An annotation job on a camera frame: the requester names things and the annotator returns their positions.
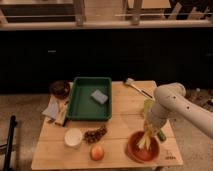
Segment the green tray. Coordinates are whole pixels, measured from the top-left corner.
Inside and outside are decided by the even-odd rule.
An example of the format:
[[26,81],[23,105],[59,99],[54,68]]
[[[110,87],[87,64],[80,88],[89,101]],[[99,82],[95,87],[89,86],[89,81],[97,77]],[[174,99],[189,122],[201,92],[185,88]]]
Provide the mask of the green tray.
[[[96,102],[91,94],[100,90],[108,96],[103,105]],[[107,77],[76,77],[74,80],[67,118],[71,120],[106,121],[112,113],[111,79]]]

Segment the wall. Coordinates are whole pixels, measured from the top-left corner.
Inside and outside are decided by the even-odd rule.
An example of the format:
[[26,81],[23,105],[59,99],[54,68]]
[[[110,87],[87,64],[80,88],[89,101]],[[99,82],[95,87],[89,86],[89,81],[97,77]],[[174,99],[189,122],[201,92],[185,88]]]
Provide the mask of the wall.
[[75,76],[212,88],[213,29],[0,32],[0,92],[47,92]]

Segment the speckled floor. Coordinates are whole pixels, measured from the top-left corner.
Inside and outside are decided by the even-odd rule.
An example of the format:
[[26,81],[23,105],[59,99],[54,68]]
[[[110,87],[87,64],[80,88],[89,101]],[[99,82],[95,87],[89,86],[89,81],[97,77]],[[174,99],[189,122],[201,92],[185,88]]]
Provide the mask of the speckled floor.
[[[194,94],[195,91],[188,90],[187,92],[188,94]],[[210,98],[213,98],[213,96],[209,95],[206,90],[201,90],[197,94],[197,99],[191,99],[196,104],[213,111],[212,106],[204,105]],[[42,111],[46,108],[48,101],[48,94],[0,95],[0,145],[6,143],[10,116],[15,114],[18,121],[14,136],[16,148],[11,158],[11,165],[17,171],[31,170],[33,153],[44,119]],[[212,171],[213,141],[178,114],[172,113],[170,121],[177,138],[184,165],[165,167],[163,171]],[[0,168],[3,168],[3,162],[4,155],[0,155]],[[152,169],[131,170],[151,171]]]

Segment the wooden table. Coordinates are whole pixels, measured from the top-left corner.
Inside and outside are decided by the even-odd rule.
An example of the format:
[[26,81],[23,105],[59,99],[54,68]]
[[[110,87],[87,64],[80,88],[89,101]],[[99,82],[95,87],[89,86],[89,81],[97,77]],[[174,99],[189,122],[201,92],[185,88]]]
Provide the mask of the wooden table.
[[[135,84],[152,94],[156,88],[154,81],[138,81]],[[99,128],[103,122],[69,121],[66,127],[48,124],[45,119],[32,162],[33,170],[86,169],[86,168],[133,168],[182,165],[175,136],[169,121],[163,127],[167,136],[160,143],[160,155],[152,162],[137,163],[125,154],[128,137],[143,129],[141,110],[146,98],[122,82],[112,83],[112,118],[106,122],[107,134],[98,142],[105,150],[101,161],[90,159],[90,148],[83,142],[79,149],[67,147],[64,143],[65,132],[69,128],[79,128],[83,133]]]

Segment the orange bowl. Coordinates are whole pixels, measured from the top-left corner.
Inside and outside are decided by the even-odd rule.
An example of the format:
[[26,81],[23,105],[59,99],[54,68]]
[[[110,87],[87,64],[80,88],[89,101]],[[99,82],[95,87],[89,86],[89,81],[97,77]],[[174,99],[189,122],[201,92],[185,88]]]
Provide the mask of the orange bowl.
[[143,135],[144,135],[144,132],[142,131],[133,133],[131,137],[129,138],[129,141],[127,143],[127,149],[126,149],[127,155],[131,159],[140,163],[154,160],[155,158],[158,157],[159,151],[160,151],[158,142],[154,137],[151,138],[151,144],[150,144],[149,150],[147,150],[146,148],[139,149],[139,147],[137,146],[137,143],[140,141]]

